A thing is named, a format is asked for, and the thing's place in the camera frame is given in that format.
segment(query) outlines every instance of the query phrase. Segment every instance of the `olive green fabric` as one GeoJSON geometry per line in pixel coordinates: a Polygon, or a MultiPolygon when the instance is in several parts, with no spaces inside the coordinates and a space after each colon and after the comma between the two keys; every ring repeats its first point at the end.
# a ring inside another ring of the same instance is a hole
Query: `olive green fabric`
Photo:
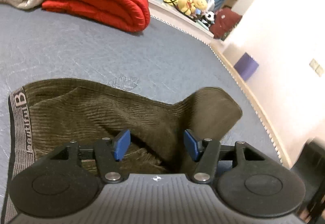
{"type": "MultiPolygon", "coordinates": [[[[183,131],[220,140],[240,119],[238,104],[222,89],[202,88],[183,101],[165,104],[80,79],[51,79],[24,86],[36,159],[71,140],[96,139],[131,131],[131,145],[120,162],[125,173],[181,172],[193,167],[183,131]]],[[[88,170],[95,163],[85,162],[88,170]]]]}

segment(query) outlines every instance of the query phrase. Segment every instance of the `light switch plate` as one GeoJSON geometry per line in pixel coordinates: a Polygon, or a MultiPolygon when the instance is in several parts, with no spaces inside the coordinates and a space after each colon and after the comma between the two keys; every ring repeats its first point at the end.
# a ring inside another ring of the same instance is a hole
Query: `light switch plate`
{"type": "Polygon", "coordinates": [[[315,72],[318,74],[319,77],[321,77],[324,73],[324,69],[323,67],[321,67],[320,65],[318,65],[318,67],[316,68],[315,72]]]}
{"type": "Polygon", "coordinates": [[[309,66],[316,71],[317,67],[319,66],[318,62],[316,62],[315,59],[312,59],[311,62],[309,63],[309,66]]]}

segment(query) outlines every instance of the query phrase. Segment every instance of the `wall outlet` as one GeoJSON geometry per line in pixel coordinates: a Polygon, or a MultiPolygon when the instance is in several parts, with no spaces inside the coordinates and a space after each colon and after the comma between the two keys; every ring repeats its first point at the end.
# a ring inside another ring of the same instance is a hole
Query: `wall outlet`
{"type": "Polygon", "coordinates": [[[319,63],[316,62],[315,59],[312,59],[311,62],[309,63],[309,66],[310,66],[314,71],[316,71],[317,67],[319,66],[319,63]]]}
{"type": "Polygon", "coordinates": [[[323,67],[321,67],[320,65],[318,65],[318,67],[315,70],[316,74],[318,74],[319,77],[321,77],[324,73],[324,69],[323,67]]]}

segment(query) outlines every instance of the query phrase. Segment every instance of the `metal screw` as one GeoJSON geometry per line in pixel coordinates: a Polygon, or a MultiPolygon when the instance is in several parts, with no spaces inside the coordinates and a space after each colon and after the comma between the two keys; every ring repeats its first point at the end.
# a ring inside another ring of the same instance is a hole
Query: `metal screw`
{"type": "Polygon", "coordinates": [[[200,182],[205,182],[210,179],[210,176],[206,173],[196,173],[194,179],[200,182]]]}
{"type": "Polygon", "coordinates": [[[121,178],[121,175],[117,172],[109,172],[105,174],[105,178],[110,181],[117,181],[121,178]]]}

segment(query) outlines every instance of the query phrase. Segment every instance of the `blue gripper pad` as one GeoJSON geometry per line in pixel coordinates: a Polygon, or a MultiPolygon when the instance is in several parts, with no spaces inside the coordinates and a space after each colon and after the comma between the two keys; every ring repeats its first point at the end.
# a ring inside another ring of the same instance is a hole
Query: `blue gripper pad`
{"type": "Polygon", "coordinates": [[[114,139],[114,159],[119,162],[123,159],[131,143],[131,134],[129,130],[122,130],[114,139]]]}
{"type": "Polygon", "coordinates": [[[203,152],[202,140],[195,137],[189,129],[184,131],[184,145],[194,162],[198,162],[203,152]]]}

